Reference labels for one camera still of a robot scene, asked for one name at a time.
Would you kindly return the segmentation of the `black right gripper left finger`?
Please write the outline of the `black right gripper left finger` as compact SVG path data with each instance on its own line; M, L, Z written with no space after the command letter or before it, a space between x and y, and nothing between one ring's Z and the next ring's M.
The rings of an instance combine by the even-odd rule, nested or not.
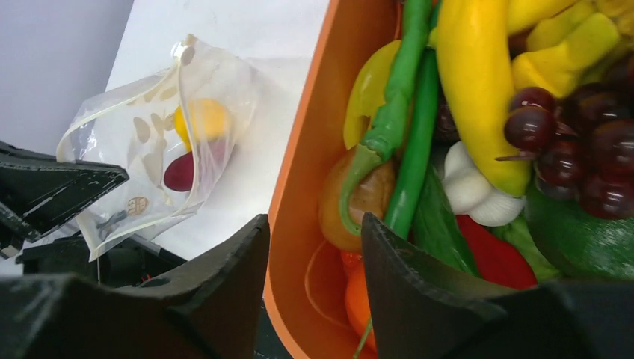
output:
M1 279L3 358L251 358L270 229L256 215L219 246L141 286L74 274Z

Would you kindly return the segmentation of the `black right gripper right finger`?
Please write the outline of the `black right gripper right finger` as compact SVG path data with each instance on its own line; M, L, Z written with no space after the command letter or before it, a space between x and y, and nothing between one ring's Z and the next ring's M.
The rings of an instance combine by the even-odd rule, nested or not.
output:
M362 242L380 358L633 356L630 282L498 286L445 265L369 213Z

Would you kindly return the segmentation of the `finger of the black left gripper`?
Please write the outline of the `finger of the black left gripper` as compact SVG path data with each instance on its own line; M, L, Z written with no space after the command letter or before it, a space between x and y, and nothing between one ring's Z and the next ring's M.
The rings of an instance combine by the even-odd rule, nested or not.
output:
M35 242L128 180L118 165L59 162L1 142L1 242Z

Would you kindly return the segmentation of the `clear zip top bag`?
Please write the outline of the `clear zip top bag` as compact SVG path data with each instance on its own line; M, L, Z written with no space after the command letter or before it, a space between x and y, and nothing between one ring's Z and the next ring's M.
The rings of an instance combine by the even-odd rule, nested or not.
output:
M238 137L250 125L260 93L257 71L244 59L193 35L176 43L167 69L87 99L58 143L59 162L118 165L129 180L77 216L90 260L138 234L154 239L194 215L227 166ZM215 99L230 115L225 160L216 168L208 143L194 138L188 105ZM163 183L167 166L186 154L173 127L181 107L194 158L192 189L172 191Z

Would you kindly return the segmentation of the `long green chili pepper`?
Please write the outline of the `long green chili pepper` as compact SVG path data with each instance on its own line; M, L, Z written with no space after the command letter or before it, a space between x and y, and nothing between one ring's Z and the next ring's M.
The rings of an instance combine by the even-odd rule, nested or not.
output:
M435 9L431 1L404 3L401 45L390 67L384 89L385 103L378 108L373 127L356 145L339 194L339 218L344 228L355 236L360 235L361 225L353 219L349 203L361 180L390 160L404 143L410 104L422 80L423 59Z

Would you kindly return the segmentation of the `yellow lemon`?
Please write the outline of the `yellow lemon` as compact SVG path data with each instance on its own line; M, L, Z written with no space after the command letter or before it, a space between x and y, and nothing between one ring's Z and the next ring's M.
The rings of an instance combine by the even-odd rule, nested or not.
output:
M215 140L224 137L230 127L230 115L227 108L215 99L197 99L190 102L188 111L191 125L194 127L195 142ZM191 152L185 116L181 107L173 113L173 127L185 145L185 151Z

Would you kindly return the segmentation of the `dark grape bunch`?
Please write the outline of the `dark grape bunch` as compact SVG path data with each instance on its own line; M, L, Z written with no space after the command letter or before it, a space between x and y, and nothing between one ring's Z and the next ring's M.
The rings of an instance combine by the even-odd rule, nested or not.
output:
M606 219L633 216L633 57L557 100L531 86L511 100L505 139L531 161L535 186L556 200L575 199Z

